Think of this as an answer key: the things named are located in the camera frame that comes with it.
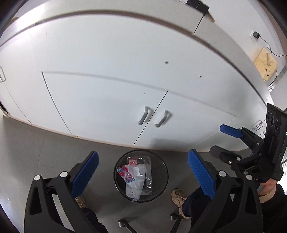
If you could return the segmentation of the person right hand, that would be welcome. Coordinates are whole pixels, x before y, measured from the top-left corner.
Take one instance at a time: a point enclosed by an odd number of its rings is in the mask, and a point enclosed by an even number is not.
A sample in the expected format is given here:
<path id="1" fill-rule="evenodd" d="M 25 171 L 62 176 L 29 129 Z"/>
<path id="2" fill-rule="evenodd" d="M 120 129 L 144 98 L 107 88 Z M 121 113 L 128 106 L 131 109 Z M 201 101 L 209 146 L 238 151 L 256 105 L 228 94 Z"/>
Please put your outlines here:
<path id="1" fill-rule="evenodd" d="M 259 196 L 265 196 L 269 194 L 276 187 L 277 183 L 278 181 L 274 179 L 269 179 L 266 183 L 262 183 L 261 185 L 263 185 L 264 187 L 259 192 Z"/>

